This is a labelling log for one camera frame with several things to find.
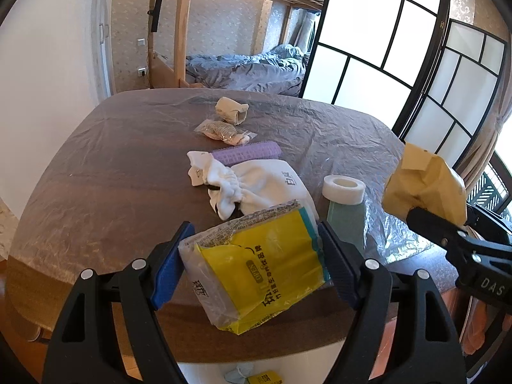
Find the roll of tape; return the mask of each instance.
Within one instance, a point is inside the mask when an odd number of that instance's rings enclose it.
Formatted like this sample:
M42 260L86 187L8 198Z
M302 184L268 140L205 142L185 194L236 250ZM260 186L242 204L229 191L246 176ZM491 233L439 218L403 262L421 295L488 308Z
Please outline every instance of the roll of tape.
M363 201L366 185L358 179L331 174L324 177L322 195L342 205L358 205Z

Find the metal bolt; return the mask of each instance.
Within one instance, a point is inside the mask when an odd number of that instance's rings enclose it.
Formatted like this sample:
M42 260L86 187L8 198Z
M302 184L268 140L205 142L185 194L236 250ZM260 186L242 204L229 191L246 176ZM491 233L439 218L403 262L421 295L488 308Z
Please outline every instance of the metal bolt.
M370 270L377 270L379 268L379 262L377 260L366 260L364 265Z
M144 259L138 259L132 263L132 268L134 270L140 270L144 267L146 267L146 260L144 260Z
M420 268L418 270L417 274L418 274L418 277L422 278L423 280L427 280L430 277L430 274L428 273L428 271L423 270L422 268Z
M91 278L93 274L94 272L90 268L86 268L81 272L80 277L82 277L84 280L87 280L88 278Z

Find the curtain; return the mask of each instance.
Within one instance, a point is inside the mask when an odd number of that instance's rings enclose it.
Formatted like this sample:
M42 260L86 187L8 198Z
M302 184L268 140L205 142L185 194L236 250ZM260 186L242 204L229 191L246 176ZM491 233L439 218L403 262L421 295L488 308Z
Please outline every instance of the curtain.
M299 33L297 33L297 37L293 44L294 46L300 47L304 53L308 50L309 38L311 37L311 32L315 27L315 17L316 13L306 12L302 25L300 26Z
M503 124L512 115L511 41L512 35L509 36L508 45L505 48L504 71L489 114L476 141L456 169L457 173L464 179L467 194L472 191L478 179L482 176L485 167L494 153L498 135L503 128Z

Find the sliding door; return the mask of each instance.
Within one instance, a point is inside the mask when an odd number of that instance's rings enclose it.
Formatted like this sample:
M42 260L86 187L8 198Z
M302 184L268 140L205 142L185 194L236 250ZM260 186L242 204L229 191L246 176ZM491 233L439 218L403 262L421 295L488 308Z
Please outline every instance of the sliding door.
M301 96L406 121L441 44L450 0L325 0Z
M506 42L450 20L441 60L403 138L456 167L482 127L498 89Z

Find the white cloth bag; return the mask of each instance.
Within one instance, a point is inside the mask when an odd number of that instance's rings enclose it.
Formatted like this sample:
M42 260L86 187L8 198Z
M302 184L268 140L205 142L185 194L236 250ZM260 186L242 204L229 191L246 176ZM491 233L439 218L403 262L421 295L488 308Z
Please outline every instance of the white cloth bag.
M193 186L219 187L209 189L208 194L210 205L222 220L231 216L235 203L240 203L240 210L247 215L292 199L305 207L311 221L318 220L311 195L295 170L283 160L248 160L226 167L204 152L190 151L188 157Z

